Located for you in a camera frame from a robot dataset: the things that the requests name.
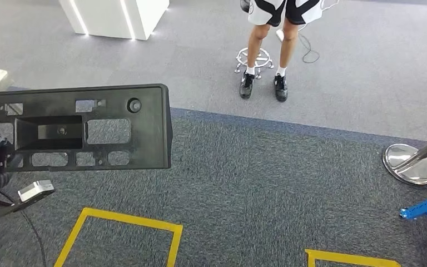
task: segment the white sock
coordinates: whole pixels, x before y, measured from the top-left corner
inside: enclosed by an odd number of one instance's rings
[[[279,68],[277,68],[277,74],[279,74],[282,77],[286,76],[286,69],[287,67],[281,68],[281,66],[279,66]]]
[[[246,73],[254,75],[255,74],[255,68],[250,68],[248,66],[246,66]]]

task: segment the black cable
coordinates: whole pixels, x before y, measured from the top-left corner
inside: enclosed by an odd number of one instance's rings
[[[2,192],[1,190],[0,190],[0,194],[3,195],[10,202],[16,203],[9,195],[7,195],[6,193]],[[45,257],[45,249],[43,248],[42,239],[40,238],[40,236],[39,236],[39,234],[37,232],[37,229],[33,225],[32,220],[30,220],[30,218],[28,217],[27,213],[25,211],[21,210],[21,214],[25,218],[25,221],[27,221],[27,223],[30,225],[30,227],[32,228],[33,232],[35,233],[35,237],[37,238],[38,243],[40,244],[40,251],[42,252],[43,266],[47,267],[47,259]]]
[[[299,40],[302,43],[302,45],[305,47],[305,49],[308,50],[307,53],[305,53],[305,55],[302,57],[302,61],[307,64],[312,64],[317,62],[318,59],[320,58],[320,54],[315,50],[312,50],[312,45],[310,44],[310,41],[307,39],[307,37],[305,37],[302,33],[299,33]],[[315,60],[312,60],[312,61],[305,60],[305,57],[313,53],[317,55],[317,58]]]

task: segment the chrome stool base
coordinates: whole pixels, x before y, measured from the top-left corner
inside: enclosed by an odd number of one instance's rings
[[[411,165],[403,164],[417,152],[418,149],[409,145],[391,145],[383,154],[384,165],[395,178],[402,182],[413,185],[427,185],[427,158]]]
[[[238,55],[236,56],[236,60],[238,61],[238,64],[236,65],[235,73],[240,73],[240,67],[246,66],[248,62],[248,48],[243,48],[238,52]],[[268,68],[274,68],[274,64],[272,63],[271,56],[269,53],[259,48],[259,54],[255,61],[255,69],[257,70],[256,79],[261,79],[261,68],[269,65]]]

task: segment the black plastic panel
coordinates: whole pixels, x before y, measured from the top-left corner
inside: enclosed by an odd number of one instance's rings
[[[130,125],[125,123],[118,130],[117,124],[104,126],[101,123],[120,119],[127,120]],[[96,124],[95,130],[91,125],[92,132],[89,133],[88,121],[101,124],[99,128]],[[171,167],[172,126],[168,88],[165,85],[0,92],[0,123],[14,126],[13,150],[9,156],[23,157],[22,167],[6,167],[7,171]],[[108,144],[107,140],[91,140],[89,144],[87,140],[93,132],[102,137],[118,134],[129,136],[123,136],[120,138],[122,142],[114,144]],[[34,166],[32,156],[42,153],[63,155],[67,165]],[[92,159],[79,164],[77,153],[92,154]],[[110,153],[123,155],[124,159],[112,157],[109,160]]]

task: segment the cable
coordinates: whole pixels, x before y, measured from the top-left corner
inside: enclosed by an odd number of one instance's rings
[[[302,33],[299,33],[299,40],[302,43],[302,45],[307,49],[307,52],[302,57],[302,61],[307,64],[312,64],[318,61],[320,59],[320,53],[316,52],[315,50],[312,50],[312,45],[310,44],[310,41],[305,37]],[[310,54],[316,54],[317,58],[312,61],[307,61],[305,58]]]
[[[335,5],[337,5],[337,4],[339,4],[340,3],[340,0],[336,0],[336,3],[334,3],[334,4],[332,4],[331,6],[329,6],[329,7],[325,7],[325,8],[323,8],[323,4],[325,3],[325,1],[322,1],[321,2],[321,10],[322,10],[322,12],[323,11],[325,11],[325,10],[328,10],[328,9],[330,9],[330,8],[332,8],[332,7],[334,7]]]
[[[15,201],[9,195],[7,195],[6,193],[2,192],[1,190],[0,190],[0,194],[3,195],[10,202],[15,203]],[[33,232],[35,234],[35,237],[37,238],[38,243],[40,244],[40,251],[42,253],[43,267],[47,267],[47,259],[45,257],[45,249],[43,248],[42,239],[40,238],[40,236],[39,236],[39,234],[37,232],[37,229],[33,225],[32,220],[30,220],[30,217],[28,217],[27,213],[25,211],[21,210],[21,214],[25,218],[25,221],[27,221],[27,223],[30,225],[30,228],[32,228],[32,230],[33,230]]]

